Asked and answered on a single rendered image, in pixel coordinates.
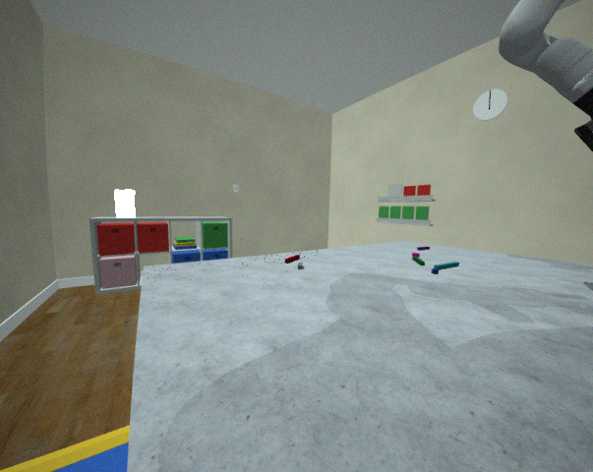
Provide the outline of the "turquoise rod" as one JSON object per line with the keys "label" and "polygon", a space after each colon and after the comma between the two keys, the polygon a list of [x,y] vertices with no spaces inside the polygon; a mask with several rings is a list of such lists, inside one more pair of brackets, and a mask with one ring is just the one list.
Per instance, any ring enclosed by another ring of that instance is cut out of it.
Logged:
{"label": "turquoise rod", "polygon": [[434,265],[434,268],[444,269],[444,268],[455,267],[455,266],[459,266],[459,263],[453,262],[453,263],[447,263],[447,264],[441,264],[441,265]]}

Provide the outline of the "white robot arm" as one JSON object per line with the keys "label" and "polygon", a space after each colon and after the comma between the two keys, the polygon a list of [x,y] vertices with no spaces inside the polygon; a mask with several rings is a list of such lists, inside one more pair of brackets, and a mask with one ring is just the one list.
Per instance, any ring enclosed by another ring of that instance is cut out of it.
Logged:
{"label": "white robot arm", "polygon": [[544,32],[564,1],[520,0],[501,30],[499,52],[574,103],[593,89],[593,50],[573,37]]}

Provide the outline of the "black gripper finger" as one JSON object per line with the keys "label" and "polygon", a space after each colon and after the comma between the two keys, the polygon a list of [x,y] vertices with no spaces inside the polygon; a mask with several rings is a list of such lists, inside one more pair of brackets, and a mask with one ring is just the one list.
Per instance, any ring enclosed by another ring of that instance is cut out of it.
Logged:
{"label": "black gripper finger", "polygon": [[576,128],[574,133],[593,151],[593,119]]}

